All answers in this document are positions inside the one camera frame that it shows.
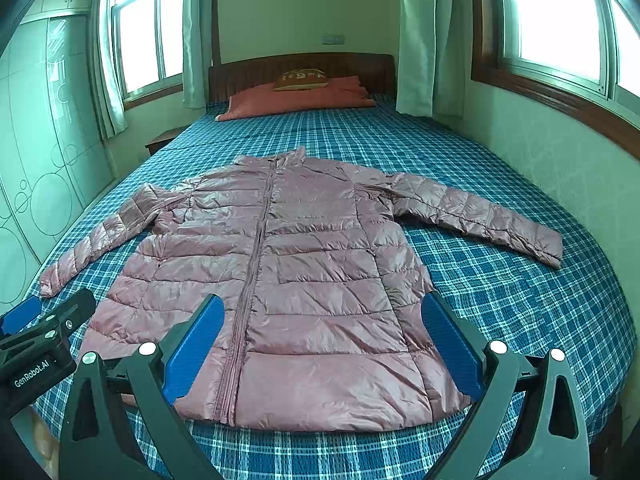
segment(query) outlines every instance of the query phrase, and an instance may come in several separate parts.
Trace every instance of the blue gripper pad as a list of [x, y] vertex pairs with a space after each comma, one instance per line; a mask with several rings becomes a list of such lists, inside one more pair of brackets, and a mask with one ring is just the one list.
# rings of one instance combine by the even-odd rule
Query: blue gripper pad
[[40, 303], [40, 298], [30, 296], [21, 304], [14, 306], [9, 312], [4, 314], [4, 316], [0, 317], [0, 331], [4, 333], [4, 335], [16, 334], [36, 319], [41, 311], [42, 304]]
[[482, 363], [434, 294], [425, 295], [421, 313], [422, 323], [457, 388], [477, 402], [484, 395]]
[[162, 393], [169, 404], [184, 397], [225, 322], [225, 305], [213, 296], [164, 367]]

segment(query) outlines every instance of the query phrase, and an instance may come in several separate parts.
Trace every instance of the wall socket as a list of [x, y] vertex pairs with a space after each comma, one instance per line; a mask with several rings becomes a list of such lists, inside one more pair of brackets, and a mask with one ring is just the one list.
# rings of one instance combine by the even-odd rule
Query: wall socket
[[323, 45], [344, 45], [344, 34], [323, 34]]

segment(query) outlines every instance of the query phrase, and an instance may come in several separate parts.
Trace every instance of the pillowcase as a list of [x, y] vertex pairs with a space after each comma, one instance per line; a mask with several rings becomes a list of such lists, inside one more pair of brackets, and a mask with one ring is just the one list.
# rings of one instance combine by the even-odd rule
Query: pillowcase
[[322, 88], [326, 85], [326, 76], [322, 70], [305, 68], [303, 70], [290, 70], [279, 76], [273, 84], [273, 90], [309, 90], [311, 88]]
[[375, 106], [376, 102], [368, 97], [369, 93], [360, 86], [357, 76], [334, 77], [322, 88], [289, 92], [274, 92], [273, 83], [267, 83], [232, 95], [228, 111], [218, 115], [216, 120], [230, 121], [320, 108]]

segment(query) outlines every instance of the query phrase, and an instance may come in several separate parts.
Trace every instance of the plaid fabric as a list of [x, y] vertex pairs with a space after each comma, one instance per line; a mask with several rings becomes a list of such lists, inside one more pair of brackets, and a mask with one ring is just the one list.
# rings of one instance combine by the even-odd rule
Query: plaid fabric
[[[64, 238], [50, 256], [60, 256], [115, 211], [143, 182], [169, 188], [238, 154], [264, 156], [306, 145], [308, 156], [336, 158], [388, 173], [405, 171], [459, 187], [515, 209], [560, 231], [564, 261], [554, 271], [534, 260], [472, 238], [402, 222], [453, 309], [488, 338], [516, 351], [542, 356], [565, 350], [573, 367], [590, 435], [595, 436], [623, 386], [636, 333], [618, 280], [587, 231], [557, 203], [481, 145], [430, 120], [400, 116], [379, 97], [376, 108], [316, 110], [217, 123], [226, 104], [209, 113], [113, 189]], [[105, 254], [50, 301], [48, 311], [86, 286], [101, 300], [124, 262], [146, 234]], [[31, 293], [37, 294], [33, 283]], [[77, 354], [83, 330], [71, 338]], [[60, 436], [70, 378], [43, 395], [36, 408]], [[511, 403], [481, 473], [495, 468], [517, 420], [522, 394]], [[228, 479], [422, 478], [457, 431], [465, 413], [437, 424], [379, 434], [283, 433], [222, 425], [188, 427], [196, 442]], [[129, 413], [149, 465], [167, 474], [140, 416]]]

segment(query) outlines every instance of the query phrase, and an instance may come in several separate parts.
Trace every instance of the jacket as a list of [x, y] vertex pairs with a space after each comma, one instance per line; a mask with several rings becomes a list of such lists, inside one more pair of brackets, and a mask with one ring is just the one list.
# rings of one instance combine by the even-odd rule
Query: jacket
[[240, 156], [164, 190], [145, 184], [48, 267], [50, 297], [154, 222], [92, 317], [81, 354], [133, 353], [207, 294], [225, 322], [181, 416], [286, 431], [386, 431], [470, 402], [420, 318], [429, 273], [395, 217], [484, 238], [553, 268], [561, 235], [416, 174], [307, 158]]

